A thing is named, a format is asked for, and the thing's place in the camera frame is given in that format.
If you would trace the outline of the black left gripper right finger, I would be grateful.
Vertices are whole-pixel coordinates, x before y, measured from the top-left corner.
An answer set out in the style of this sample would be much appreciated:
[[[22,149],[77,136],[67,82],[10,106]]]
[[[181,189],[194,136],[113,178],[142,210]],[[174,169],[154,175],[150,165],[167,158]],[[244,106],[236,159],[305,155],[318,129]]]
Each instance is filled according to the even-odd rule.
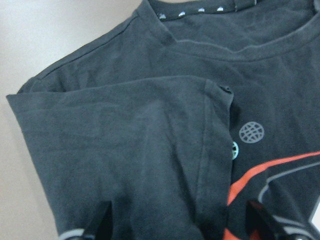
[[[246,233],[250,240],[281,240],[283,229],[262,203],[251,199],[246,202]]]

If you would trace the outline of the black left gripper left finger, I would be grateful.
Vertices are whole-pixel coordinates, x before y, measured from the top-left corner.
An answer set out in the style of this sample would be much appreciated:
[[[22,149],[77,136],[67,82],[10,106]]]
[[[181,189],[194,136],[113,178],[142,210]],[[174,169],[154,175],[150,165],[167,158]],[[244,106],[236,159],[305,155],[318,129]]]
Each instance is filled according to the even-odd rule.
[[[103,201],[97,211],[96,240],[110,240],[112,238],[112,202]]]

